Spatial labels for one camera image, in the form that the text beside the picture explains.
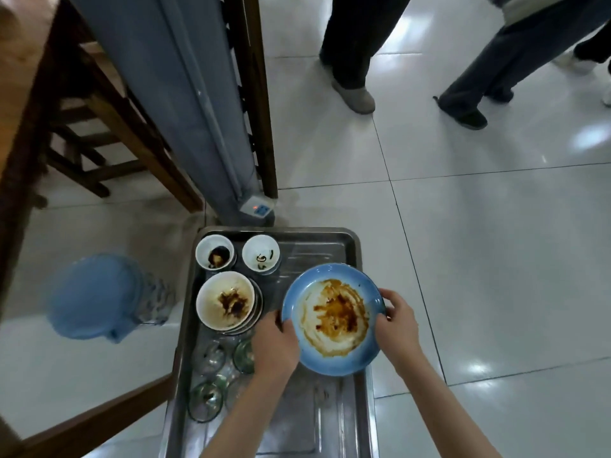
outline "white bowl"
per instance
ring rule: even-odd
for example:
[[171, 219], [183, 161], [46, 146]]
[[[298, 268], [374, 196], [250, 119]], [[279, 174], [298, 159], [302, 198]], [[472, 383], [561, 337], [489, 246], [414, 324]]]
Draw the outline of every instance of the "white bowl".
[[280, 246], [266, 234], [253, 236], [242, 248], [242, 259], [246, 266], [261, 275], [269, 275], [280, 265]]
[[[208, 257], [210, 253], [217, 248], [218, 246], [224, 246], [229, 251], [229, 260], [225, 265], [218, 268], [212, 268], [210, 266], [210, 262], [208, 261]], [[195, 248], [195, 260], [199, 264], [199, 266], [203, 269], [209, 270], [211, 272], [219, 272], [221, 270], [226, 270], [231, 268], [236, 260], [235, 248], [233, 247], [233, 243], [229, 241], [225, 236], [221, 234], [210, 234], [205, 236]]]
[[[219, 296], [237, 289], [246, 298], [246, 310], [239, 317], [228, 316]], [[255, 307], [255, 289], [250, 280], [238, 272], [221, 272], [206, 281], [197, 293], [195, 310], [197, 316], [208, 328], [215, 331], [229, 331], [248, 319]]]

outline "metal tray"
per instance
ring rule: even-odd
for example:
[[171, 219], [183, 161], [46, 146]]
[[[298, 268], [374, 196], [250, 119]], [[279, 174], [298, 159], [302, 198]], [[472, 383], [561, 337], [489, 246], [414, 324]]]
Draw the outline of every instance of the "metal tray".
[[[281, 264], [268, 276], [250, 271], [241, 260], [244, 243], [256, 234], [269, 234], [280, 245]], [[191, 250], [188, 290], [181, 322], [173, 372], [177, 376], [165, 413], [160, 458], [197, 458], [227, 413], [210, 423], [196, 423], [187, 413], [189, 391], [201, 382], [191, 369], [196, 344], [218, 335], [200, 323], [195, 297], [210, 272], [199, 267], [194, 253], [197, 243], [208, 234], [229, 238], [238, 254], [233, 270], [254, 279], [263, 291], [264, 312], [279, 309], [286, 290], [305, 270], [318, 264], [344, 262], [362, 270], [361, 245], [354, 232], [344, 228], [231, 228], [214, 226], [199, 231]], [[239, 376], [232, 366], [231, 350], [251, 331], [225, 338], [228, 357], [222, 372]], [[347, 377], [327, 377], [299, 365], [282, 395], [257, 454], [329, 458], [378, 458], [378, 434], [373, 405], [371, 370]]]

